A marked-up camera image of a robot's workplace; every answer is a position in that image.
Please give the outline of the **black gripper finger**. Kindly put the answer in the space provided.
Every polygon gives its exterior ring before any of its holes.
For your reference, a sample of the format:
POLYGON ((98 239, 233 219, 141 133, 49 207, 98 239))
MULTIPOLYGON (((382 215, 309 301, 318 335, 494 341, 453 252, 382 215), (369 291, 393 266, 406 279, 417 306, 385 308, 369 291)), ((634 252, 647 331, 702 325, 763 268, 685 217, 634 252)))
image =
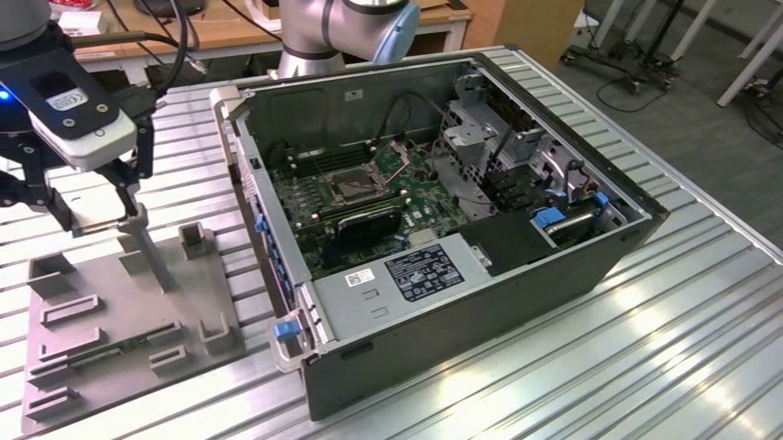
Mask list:
POLYGON ((26 204, 33 210, 49 212, 63 230, 70 232, 74 227, 74 215, 62 194, 49 184, 49 168, 45 159, 26 159, 23 180, 6 171, 2 172, 2 206, 26 204))
POLYGON ((130 161, 115 159, 101 167, 101 175, 114 185, 126 209, 125 218, 139 215, 135 199, 141 180, 154 175, 154 125, 138 122, 138 140, 130 161))

